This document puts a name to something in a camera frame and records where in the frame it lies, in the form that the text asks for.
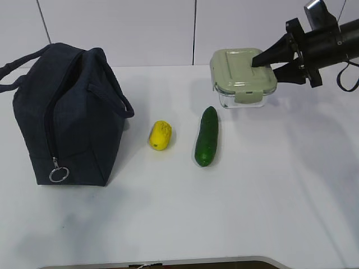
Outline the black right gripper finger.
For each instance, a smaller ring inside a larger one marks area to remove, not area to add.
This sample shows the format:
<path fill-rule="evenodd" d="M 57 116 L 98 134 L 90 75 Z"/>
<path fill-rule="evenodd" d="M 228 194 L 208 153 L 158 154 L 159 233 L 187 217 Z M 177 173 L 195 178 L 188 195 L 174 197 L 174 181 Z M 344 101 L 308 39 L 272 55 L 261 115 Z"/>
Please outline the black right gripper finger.
<path fill-rule="evenodd" d="M 306 71 L 299 58 L 273 70 L 278 83 L 303 85 L 306 83 Z"/>
<path fill-rule="evenodd" d="M 284 34 L 274 45 L 253 57 L 252 67 L 268 66 L 274 63 L 285 63 L 292 60 L 290 35 Z"/>

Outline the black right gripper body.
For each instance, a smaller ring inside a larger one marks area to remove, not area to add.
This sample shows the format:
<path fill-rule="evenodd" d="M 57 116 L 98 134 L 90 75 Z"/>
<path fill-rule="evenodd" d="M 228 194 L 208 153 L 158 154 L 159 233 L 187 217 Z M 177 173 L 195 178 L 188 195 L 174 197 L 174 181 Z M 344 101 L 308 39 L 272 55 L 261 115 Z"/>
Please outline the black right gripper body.
<path fill-rule="evenodd" d="M 319 70 L 345 61 L 348 56 L 344 50 L 349 32 L 348 24 L 333 25 L 305 33 L 297 18 L 286 22 L 286 31 L 290 35 L 291 47 L 302 62 L 306 71 L 306 80 L 312 87 L 323 84 Z"/>

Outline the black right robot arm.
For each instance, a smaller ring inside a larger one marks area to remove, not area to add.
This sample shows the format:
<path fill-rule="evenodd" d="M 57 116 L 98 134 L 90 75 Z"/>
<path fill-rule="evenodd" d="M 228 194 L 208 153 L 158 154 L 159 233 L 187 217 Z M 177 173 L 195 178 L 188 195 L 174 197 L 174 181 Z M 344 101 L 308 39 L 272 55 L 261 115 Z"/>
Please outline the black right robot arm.
<path fill-rule="evenodd" d="M 323 84 L 320 69 L 358 57 L 358 20 L 304 32 L 299 20 L 286 22 L 286 33 L 269 49 L 253 57 L 252 66 L 262 67 L 274 63 L 285 65 L 274 70 L 278 82 L 303 85 L 309 80 L 311 87 Z"/>

